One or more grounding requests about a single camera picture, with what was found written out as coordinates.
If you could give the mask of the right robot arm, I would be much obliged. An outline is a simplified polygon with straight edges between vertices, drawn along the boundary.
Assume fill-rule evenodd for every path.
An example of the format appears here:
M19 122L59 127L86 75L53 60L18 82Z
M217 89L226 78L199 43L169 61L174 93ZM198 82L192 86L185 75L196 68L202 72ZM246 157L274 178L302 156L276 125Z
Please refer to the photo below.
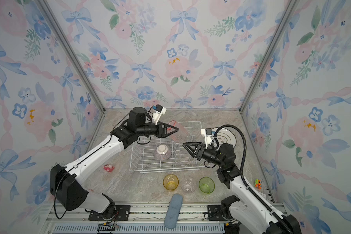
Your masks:
M183 148L195 159L218 166L221 183L234 193L221 201L224 218L236 219L253 234L300 234L293 215L284 215L259 194L235 164L236 155L231 144L224 143L218 150L206 148L201 142L185 142Z

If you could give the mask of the clear glass cup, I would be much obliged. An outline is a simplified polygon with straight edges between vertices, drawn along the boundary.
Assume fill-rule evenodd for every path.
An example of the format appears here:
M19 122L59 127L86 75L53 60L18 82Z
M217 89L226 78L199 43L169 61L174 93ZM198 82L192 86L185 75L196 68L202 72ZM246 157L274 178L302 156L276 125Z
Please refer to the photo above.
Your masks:
M196 183L195 180L192 178L184 178L181 181L181 189L186 194L191 194L195 191Z

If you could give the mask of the red small toy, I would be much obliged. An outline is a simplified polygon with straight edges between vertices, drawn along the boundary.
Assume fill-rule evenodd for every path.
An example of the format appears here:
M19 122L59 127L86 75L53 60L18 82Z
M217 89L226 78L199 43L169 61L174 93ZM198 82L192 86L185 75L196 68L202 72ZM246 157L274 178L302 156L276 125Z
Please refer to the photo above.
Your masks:
M105 171L107 171L107 172L112 172L113 170L114 170L114 166L113 165L111 165L111 164L106 164L106 165L104 165L104 167L103 167L103 169L105 170Z

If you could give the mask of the aluminium front rail frame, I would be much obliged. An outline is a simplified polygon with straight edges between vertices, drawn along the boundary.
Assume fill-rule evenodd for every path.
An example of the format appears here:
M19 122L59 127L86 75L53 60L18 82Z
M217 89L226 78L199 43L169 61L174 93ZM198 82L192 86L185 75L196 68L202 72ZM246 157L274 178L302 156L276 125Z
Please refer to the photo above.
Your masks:
M265 234L281 218L288 216L279 203L270 204L272 212L255 213L241 201L219 203L184 203L179 211L168 203L133 203L117 205L117 212L105 220L96 212L76 209L57 219L50 212L42 234Z

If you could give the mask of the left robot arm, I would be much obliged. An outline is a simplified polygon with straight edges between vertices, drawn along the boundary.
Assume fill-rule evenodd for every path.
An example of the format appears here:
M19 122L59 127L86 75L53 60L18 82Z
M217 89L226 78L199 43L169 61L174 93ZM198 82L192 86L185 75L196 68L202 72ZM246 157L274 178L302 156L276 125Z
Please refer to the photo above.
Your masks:
M166 108L161 105L147 110L133 108L110 134L95 148L65 166L55 165L50 171L50 193L65 210L83 208L109 219L116 214L115 202L104 194L83 188L83 183L108 159L138 141L140 136L167 138L178 131L177 127L160 121Z

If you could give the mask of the white plate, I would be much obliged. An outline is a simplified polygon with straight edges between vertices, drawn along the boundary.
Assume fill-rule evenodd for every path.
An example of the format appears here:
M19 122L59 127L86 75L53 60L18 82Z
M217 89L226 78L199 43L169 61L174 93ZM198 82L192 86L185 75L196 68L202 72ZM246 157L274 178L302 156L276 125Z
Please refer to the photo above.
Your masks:
M216 141L218 142L218 147L217 149L220 148L220 146L224 143L231 144L233 147L236 147L237 145L237 138L234 135L234 133L226 128L222 128L218 133L216 137Z

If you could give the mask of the aluminium corner post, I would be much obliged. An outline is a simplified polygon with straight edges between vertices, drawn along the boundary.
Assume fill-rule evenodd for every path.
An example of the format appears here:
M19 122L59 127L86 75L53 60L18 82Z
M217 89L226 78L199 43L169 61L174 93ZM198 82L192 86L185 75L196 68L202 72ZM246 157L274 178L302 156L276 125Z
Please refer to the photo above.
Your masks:
M264 73L264 70L266 69L267 65L269 64L269 62L273 56L273 53L278 45L278 42L284 33L285 27L288 25L291 17L294 14L294 11L296 9L297 4L298 4L298 1L296 1L296 0L288 1L288 4L287 4L287 6L284 10L284 13L282 15L281 21L279 22L279 25L273 34L273 38L272 38L271 42L269 43L267 50L264 53L262 64L259 66L255 76L253 77L253 80L252 80L252 82L249 86L249 89L245 95L244 102L242 103L242 105L239 109L240 114L243 114L243 112L245 111L245 109L249 105L249 101L250 101L250 98L255 90L255 87L259 83L261 76Z
M82 64L78 60L77 54L75 53L74 49L72 48L70 42L68 41L66 34L62 30L60 24L58 23L54 13L52 12L49 4L47 1L35 1L37 7L40 9L40 12L44 15L46 21L50 24L51 29L55 32L58 40L60 40L61 46L64 52L67 54L68 58L70 59L72 65L76 69L78 75L82 79L82 82L86 86L87 91L90 93L93 101L97 104L98 109L104 113L105 108L102 105L100 98L98 97L96 91L93 88L92 82L87 77Z

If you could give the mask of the pink translucent cup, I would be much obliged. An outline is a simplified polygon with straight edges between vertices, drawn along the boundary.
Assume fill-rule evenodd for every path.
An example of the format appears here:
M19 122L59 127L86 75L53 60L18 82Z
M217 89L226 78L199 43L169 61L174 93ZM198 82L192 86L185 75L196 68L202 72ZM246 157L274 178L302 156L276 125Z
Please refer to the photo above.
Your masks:
M187 141L188 131L179 122L172 120L169 123L171 126L178 128L178 131L171 135L171 138L175 143L182 143Z

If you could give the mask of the yellow translucent cup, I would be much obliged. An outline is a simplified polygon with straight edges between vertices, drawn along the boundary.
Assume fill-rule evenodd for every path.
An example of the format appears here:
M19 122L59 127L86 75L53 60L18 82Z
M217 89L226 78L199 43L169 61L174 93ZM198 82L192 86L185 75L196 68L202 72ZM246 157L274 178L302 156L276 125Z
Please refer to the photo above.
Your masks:
M168 174L163 179L163 187L168 191L175 190L179 185L179 179L174 174Z

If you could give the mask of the aluminium corner post left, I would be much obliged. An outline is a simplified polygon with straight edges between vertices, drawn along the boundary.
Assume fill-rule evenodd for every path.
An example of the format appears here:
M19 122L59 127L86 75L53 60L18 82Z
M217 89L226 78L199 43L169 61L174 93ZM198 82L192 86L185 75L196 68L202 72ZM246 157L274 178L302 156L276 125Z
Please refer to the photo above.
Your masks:
M76 69L78 75L82 79L82 82L86 86L87 91L90 93L93 101L97 104L98 109L104 113L105 108L102 105L100 98L98 97L96 91L93 88L92 82L87 77L82 64L78 60L77 54L75 53L74 49L72 48L70 42L68 41L66 34L62 30L60 24L58 23L54 13L52 12L49 4L47 1L35 1L37 7L40 9L40 12L44 15L46 21L50 24L51 29L55 32L58 40L60 40L61 46L64 52L67 54L68 58L70 59L72 65Z

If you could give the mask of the orange green small toy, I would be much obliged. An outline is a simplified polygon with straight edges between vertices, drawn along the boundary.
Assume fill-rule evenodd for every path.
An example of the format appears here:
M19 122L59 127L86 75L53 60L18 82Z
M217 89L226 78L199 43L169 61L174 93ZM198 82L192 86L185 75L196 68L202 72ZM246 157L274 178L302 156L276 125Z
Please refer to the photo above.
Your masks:
M256 179L254 186L255 186L255 188L257 188L259 190L262 189L262 182L261 182L261 180Z

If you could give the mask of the green translucent cup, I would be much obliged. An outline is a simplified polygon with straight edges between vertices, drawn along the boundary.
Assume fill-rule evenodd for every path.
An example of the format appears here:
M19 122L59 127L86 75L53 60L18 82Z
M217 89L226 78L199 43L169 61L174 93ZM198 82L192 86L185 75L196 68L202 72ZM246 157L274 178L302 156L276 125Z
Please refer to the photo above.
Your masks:
M215 189L215 183L209 177L202 177L199 180L199 189L205 194L211 194Z

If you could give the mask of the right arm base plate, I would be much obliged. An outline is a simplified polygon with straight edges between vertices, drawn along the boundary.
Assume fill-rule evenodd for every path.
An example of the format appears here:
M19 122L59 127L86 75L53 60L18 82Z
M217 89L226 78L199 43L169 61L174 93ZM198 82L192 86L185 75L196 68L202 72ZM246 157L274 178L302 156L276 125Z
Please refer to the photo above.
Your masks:
M229 207L220 205L208 205L207 213L205 213L204 218L209 221L230 221L232 216L229 211Z

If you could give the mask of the ribbed ceramic bowl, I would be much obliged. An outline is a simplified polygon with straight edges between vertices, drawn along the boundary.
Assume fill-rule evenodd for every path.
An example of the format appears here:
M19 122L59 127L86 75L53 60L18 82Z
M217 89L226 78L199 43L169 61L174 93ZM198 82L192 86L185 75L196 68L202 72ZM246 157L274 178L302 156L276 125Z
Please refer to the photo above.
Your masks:
M159 161L167 160L171 157L171 150L165 144L158 145L155 150L155 158Z

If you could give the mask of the aluminium corner post right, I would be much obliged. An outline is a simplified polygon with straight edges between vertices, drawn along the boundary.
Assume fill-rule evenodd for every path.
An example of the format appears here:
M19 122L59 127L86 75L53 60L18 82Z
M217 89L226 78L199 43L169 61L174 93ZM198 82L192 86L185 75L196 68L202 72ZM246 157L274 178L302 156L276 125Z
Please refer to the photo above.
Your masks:
M249 101L250 101L250 98L255 90L255 87L259 83L261 76L264 73L264 70L266 69L267 65L269 64L269 62L273 56L273 53L278 45L278 42L284 33L285 27L288 25L291 17L294 14L294 11L296 9L297 4L298 4L298 1L296 1L296 0L288 1L288 4L287 4L287 6L284 10L284 13L282 15L281 21L279 22L279 25L273 34L273 38L272 38L271 42L269 43L267 50L264 53L262 64L259 66L255 76L253 77L253 80L252 80L252 82L249 86L249 89L245 95L244 102L242 103L242 105L239 109L240 114L243 114L243 112L245 111L245 109L249 105Z

